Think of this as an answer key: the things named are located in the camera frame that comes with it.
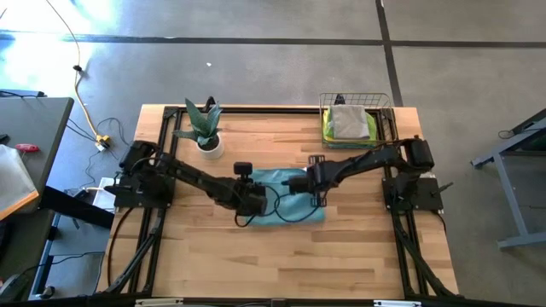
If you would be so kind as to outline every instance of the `teal cloth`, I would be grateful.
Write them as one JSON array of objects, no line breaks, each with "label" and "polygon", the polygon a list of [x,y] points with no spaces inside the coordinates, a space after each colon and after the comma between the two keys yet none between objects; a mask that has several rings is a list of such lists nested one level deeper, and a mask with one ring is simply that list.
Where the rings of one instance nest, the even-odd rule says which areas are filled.
[{"label": "teal cloth", "polygon": [[[304,176],[302,169],[274,169],[274,170],[254,170],[250,176],[255,182],[262,183],[264,186],[273,188],[281,197],[281,203],[278,208],[279,214],[288,221],[296,221],[309,215],[315,208],[311,206],[312,195],[308,193],[290,195],[288,186],[281,182],[288,180],[292,176]],[[270,188],[265,189],[267,197],[267,208],[265,215],[255,217],[250,225],[256,226],[276,226],[289,224],[281,220],[274,212],[276,194]],[[324,208],[317,208],[304,221],[298,223],[320,223],[324,220]]]}]

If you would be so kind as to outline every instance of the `green towel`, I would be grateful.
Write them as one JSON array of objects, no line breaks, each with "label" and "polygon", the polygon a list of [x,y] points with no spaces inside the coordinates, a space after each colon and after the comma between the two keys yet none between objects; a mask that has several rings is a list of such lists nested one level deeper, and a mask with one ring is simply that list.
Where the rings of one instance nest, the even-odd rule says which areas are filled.
[{"label": "green towel", "polygon": [[[355,140],[358,144],[368,144],[368,141],[377,140],[377,126],[375,125],[374,117],[366,113],[366,119],[368,121],[369,139],[362,141]],[[335,141],[334,127],[331,125],[331,123],[332,113],[330,112],[330,108],[328,108],[327,110],[324,110],[324,113],[322,114],[322,135],[324,136],[324,139],[329,142]]]}]

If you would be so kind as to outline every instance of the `table leg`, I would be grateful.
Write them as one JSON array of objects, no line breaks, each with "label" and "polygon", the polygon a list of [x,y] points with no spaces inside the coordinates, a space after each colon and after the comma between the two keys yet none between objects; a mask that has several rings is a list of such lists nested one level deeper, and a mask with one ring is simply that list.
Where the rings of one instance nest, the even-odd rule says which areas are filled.
[{"label": "table leg", "polygon": [[527,234],[527,235],[518,235],[512,238],[507,238],[506,240],[500,240],[497,242],[498,248],[504,249],[507,247],[516,247],[516,246],[525,246],[535,243],[544,243],[546,242],[546,232],[536,233],[536,234]]},{"label": "table leg", "polygon": [[80,219],[86,223],[110,229],[113,222],[113,213],[77,200],[54,188],[45,187],[41,209],[51,209],[62,215]]}]

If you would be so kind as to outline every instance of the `gray metal stand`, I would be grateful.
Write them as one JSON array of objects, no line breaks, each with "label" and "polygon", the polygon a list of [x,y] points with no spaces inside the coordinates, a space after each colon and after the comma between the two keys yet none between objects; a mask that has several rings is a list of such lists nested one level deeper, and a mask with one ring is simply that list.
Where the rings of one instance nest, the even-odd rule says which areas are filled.
[{"label": "gray metal stand", "polygon": [[[525,152],[525,151],[520,151],[520,149],[525,144],[528,144],[530,141],[535,140],[540,136],[544,136],[545,134],[546,134],[546,118],[541,118],[538,121],[528,123],[525,129],[523,129],[519,134],[515,134],[514,136],[510,137],[506,142],[503,142],[501,145],[494,148],[487,155],[474,159],[471,162],[472,166],[476,169],[481,168],[486,163],[495,162],[495,165],[497,166],[498,174],[501,180],[502,188],[504,189],[504,193],[506,194],[508,203],[510,205],[510,210],[512,211],[512,214],[514,215],[516,227],[520,233],[520,235],[518,236],[507,238],[506,240],[498,241],[497,244],[500,249],[503,249],[506,247],[512,247],[512,246],[524,246],[524,245],[546,242],[546,232],[534,233],[534,234],[529,233],[526,226],[526,222],[524,221],[524,218],[520,211],[520,205],[518,203],[516,193],[514,192],[515,191],[514,183],[510,181],[510,178],[508,175],[509,172],[507,171],[506,160],[505,160],[506,158],[510,156],[515,156],[515,155],[520,157],[534,156],[536,158],[537,154],[543,153],[543,152],[538,152],[538,153]],[[544,155],[543,157],[540,157],[540,159],[546,160],[546,155]]]}]

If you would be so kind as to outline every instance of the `butcher block tabletop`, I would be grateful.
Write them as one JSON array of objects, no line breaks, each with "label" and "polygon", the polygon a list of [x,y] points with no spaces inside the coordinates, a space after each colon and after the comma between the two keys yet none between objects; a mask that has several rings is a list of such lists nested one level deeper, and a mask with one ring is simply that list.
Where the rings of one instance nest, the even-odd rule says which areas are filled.
[{"label": "butcher block tabletop", "polygon": [[[165,106],[142,106],[135,140],[157,142]],[[422,137],[414,107],[394,110],[399,138]],[[169,126],[167,145],[173,125]],[[178,141],[177,158],[213,176],[235,177],[236,161],[252,162],[254,169],[303,168],[312,154],[338,160],[363,152],[322,148],[317,114],[224,113],[219,127],[225,146],[220,159],[204,160],[195,143],[186,139]],[[191,129],[185,114],[182,128]],[[214,205],[199,189],[177,182],[172,206],[166,212],[153,296],[403,298],[392,218],[383,203],[382,177],[381,169],[369,171],[333,188],[328,193],[323,223],[243,229],[234,224],[233,211]],[[123,212],[116,214],[108,246]],[[133,210],[119,229],[111,255],[113,280],[135,253],[142,213],[143,209]],[[423,257],[445,286],[456,293],[439,217],[416,211],[415,220]],[[137,290],[142,289],[148,260],[149,255],[143,260]],[[411,261],[408,265],[417,290],[414,265]],[[107,287],[106,268],[104,261],[97,291]]]}]

